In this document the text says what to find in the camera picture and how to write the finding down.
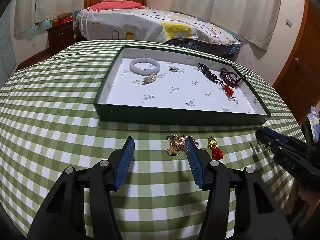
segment silver brooch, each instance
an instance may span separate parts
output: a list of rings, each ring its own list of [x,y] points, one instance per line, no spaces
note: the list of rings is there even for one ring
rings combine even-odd
[[[171,72],[177,72],[178,70],[179,70],[178,67],[175,67],[175,66],[170,66],[169,67],[169,71],[171,71]]]
[[[143,80],[142,80],[142,85],[145,84],[150,84],[153,81],[155,81],[157,79],[158,75],[156,73],[153,73],[151,75],[146,76]]]

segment table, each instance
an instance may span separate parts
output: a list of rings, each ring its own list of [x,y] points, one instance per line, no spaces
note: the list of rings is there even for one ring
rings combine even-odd
[[[293,178],[273,162],[254,138],[259,126],[190,127],[100,122],[94,98],[123,45],[153,46],[228,60],[176,46],[143,41],[83,41],[30,68],[18,71],[0,90],[0,202],[26,235],[39,206],[68,166],[92,167],[121,148],[128,136],[135,153],[126,183],[112,194],[124,239],[197,239],[208,198],[195,185],[184,153],[170,157],[166,137],[193,136],[207,148],[208,136],[233,169],[251,166],[284,205]],[[276,91],[254,71],[234,64],[261,96],[272,117],[264,124],[304,139]],[[89,192],[85,221],[89,236]],[[227,236],[233,235],[235,191],[230,191]]]

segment nightstand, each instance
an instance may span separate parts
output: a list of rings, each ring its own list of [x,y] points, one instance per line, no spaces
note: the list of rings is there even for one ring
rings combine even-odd
[[[67,22],[47,29],[50,51],[56,54],[75,43],[73,22]]]

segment bracelet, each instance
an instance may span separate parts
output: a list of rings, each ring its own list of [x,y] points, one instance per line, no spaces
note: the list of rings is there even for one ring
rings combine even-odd
[[[154,65],[155,67],[151,68],[151,69],[142,69],[142,68],[138,68],[134,65],[137,63],[150,63],[150,64]],[[154,59],[147,58],[147,57],[139,57],[139,58],[136,58],[130,62],[130,70],[137,75],[148,76],[153,73],[158,73],[160,71],[160,64],[158,61],[156,61]]]

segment door frame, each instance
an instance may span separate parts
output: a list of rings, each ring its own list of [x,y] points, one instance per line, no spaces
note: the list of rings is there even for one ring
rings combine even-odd
[[[301,26],[300,26],[300,30],[298,32],[298,36],[296,39],[296,42],[293,45],[292,51],[287,59],[287,62],[284,64],[284,67],[282,68],[280,74],[278,75],[276,81],[273,83],[272,87],[274,89],[276,89],[276,87],[279,85],[279,83],[281,82],[282,78],[284,77],[285,73],[287,72],[293,58],[294,55],[297,52],[298,46],[300,44],[303,32],[304,32],[304,28],[306,26],[306,21],[307,21],[307,14],[308,14],[308,6],[309,6],[309,0],[305,0],[304,1],[304,10],[303,10],[303,16],[302,16],[302,21],[301,21]]]

